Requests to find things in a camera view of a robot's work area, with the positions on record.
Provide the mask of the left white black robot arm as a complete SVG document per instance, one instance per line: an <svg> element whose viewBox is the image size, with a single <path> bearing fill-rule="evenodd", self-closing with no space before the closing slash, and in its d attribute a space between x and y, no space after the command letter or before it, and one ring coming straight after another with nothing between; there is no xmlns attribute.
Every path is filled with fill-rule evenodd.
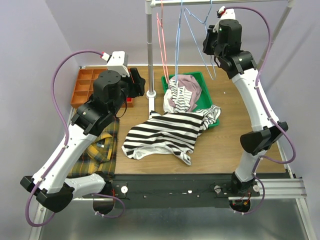
<svg viewBox="0 0 320 240"><path fill-rule="evenodd" d="M115 120L127 98L145 94L145 83L135 67L125 76L110 67L101 72L93 81L88 101L77 108L56 150L38 172L24 176L20 185L54 213L61 212L75 198L91 194L107 197L113 188L107 174L98 171L84 177L67 176L81 154Z"/></svg>

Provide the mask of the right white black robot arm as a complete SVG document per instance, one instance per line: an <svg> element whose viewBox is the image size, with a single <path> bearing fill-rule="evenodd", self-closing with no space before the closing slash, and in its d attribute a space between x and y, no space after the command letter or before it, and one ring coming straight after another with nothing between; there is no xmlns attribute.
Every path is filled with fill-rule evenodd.
<svg viewBox="0 0 320 240"><path fill-rule="evenodd" d="M251 121L252 131L240 136L240 163L231 176L230 191L241 196L254 185L258 160L289 127L274 114L260 82L253 55L241 49L242 25L238 20L220 18L210 25L203 52L214 57L240 93Z"/></svg>

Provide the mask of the wide striped tank top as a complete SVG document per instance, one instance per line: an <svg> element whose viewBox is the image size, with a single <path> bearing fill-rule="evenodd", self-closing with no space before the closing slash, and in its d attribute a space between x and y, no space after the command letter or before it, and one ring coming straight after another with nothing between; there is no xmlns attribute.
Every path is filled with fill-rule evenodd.
<svg viewBox="0 0 320 240"><path fill-rule="evenodd" d="M122 151L129 159L140 160L153 154L174 155L186 165L197 138L205 130L205 116L199 112L175 112L151 117L133 126L126 135Z"/></svg>

